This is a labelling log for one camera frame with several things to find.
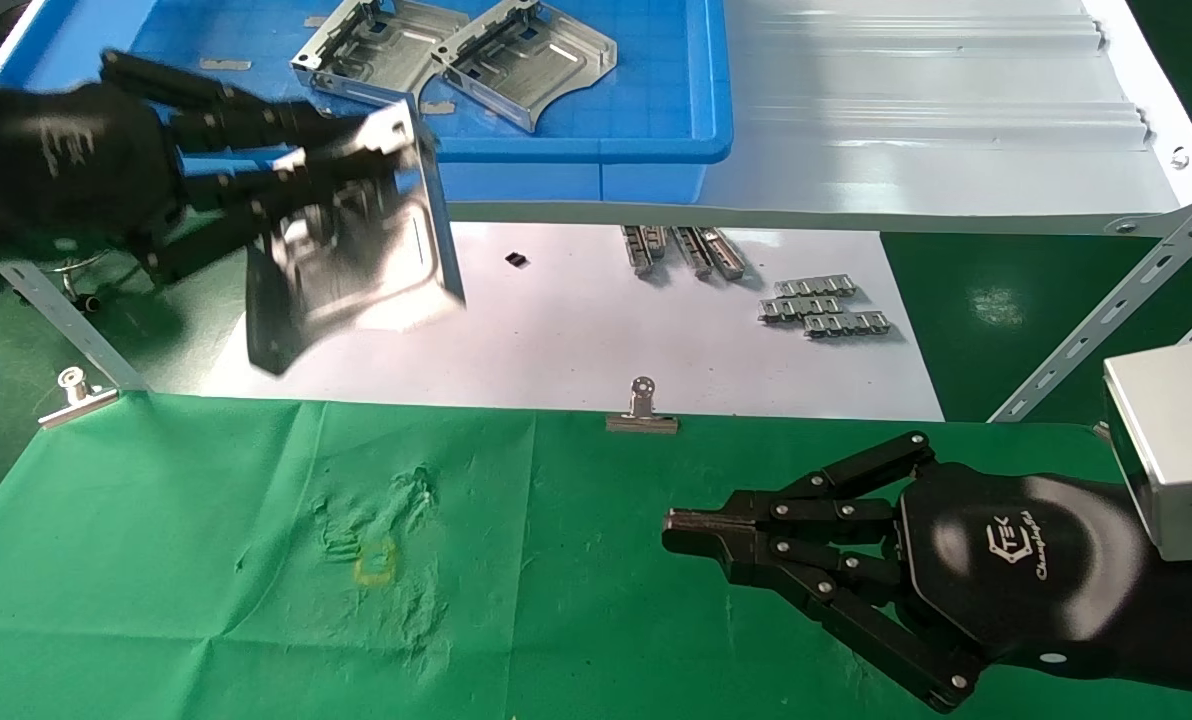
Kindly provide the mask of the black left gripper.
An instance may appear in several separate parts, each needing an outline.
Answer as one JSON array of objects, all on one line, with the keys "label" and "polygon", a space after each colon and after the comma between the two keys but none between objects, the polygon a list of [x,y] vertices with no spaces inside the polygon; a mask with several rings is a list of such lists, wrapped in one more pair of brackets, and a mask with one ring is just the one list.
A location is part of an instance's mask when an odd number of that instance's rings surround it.
[{"label": "black left gripper", "polygon": [[[99,77],[107,85],[56,94],[0,88],[0,252],[101,249],[136,236],[134,257],[166,286],[275,232],[296,210],[399,168],[392,159],[305,159],[288,169],[181,178],[170,141],[186,154],[317,149],[366,119],[323,114],[304,99],[263,100],[113,49],[103,51]],[[164,126],[142,100],[170,110]],[[166,231],[184,207],[216,218]]]}]

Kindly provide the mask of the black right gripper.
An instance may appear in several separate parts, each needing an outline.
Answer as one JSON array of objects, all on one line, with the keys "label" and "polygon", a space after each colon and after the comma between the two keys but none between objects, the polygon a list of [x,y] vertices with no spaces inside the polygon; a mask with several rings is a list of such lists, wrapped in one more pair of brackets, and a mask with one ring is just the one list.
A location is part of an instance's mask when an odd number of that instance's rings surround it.
[{"label": "black right gripper", "polygon": [[[718,561],[733,585],[780,594],[808,620],[939,714],[975,691],[985,662],[884,615],[901,598],[898,561],[762,532],[884,519],[864,496],[935,459],[909,432],[802,474],[782,489],[735,489],[715,510],[672,509],[664,547]],[[1155,559],[1113,484],[1058,474],[1002,477],[936,464],[899,495],[909,584],[935,619],[985,659],[1105,664],[1135,586]]]}]

